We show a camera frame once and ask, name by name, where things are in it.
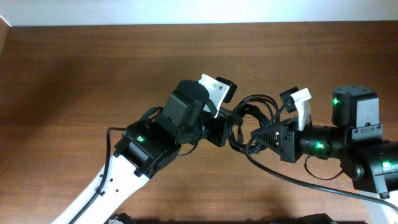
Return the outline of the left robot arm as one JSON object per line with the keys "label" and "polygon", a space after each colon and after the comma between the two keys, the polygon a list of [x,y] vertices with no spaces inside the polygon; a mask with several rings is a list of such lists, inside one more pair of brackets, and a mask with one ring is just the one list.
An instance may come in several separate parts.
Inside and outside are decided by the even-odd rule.
{"label": "left robot arm", "polygon": [[55,223],[105,223],[132,194],[180,156],[181,146],[196,147],[206,139],[223,147],[238,116],[221,107],[229,103],[235,83],[203,75],[182,80],[164,107],[149,109],[140,120],[120,128],[122,138],[111,150],[106,136],[106,162],[84,191],[55,219]]}

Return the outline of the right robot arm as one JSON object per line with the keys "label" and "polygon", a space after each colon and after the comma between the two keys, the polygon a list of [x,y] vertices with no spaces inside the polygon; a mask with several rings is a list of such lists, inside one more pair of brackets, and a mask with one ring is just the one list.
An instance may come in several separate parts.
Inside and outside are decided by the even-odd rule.
{"label": "right robot arm", "polygon": [[378,95],[364,86],[335,88],[332,126],[312,123],[308,88],[293,87],[280,97],[287,112],[298,115],[253,131],[253,140],[285,162],[302,155],[338,159],[373,223],[397,223],[397,142],[383,138]]}

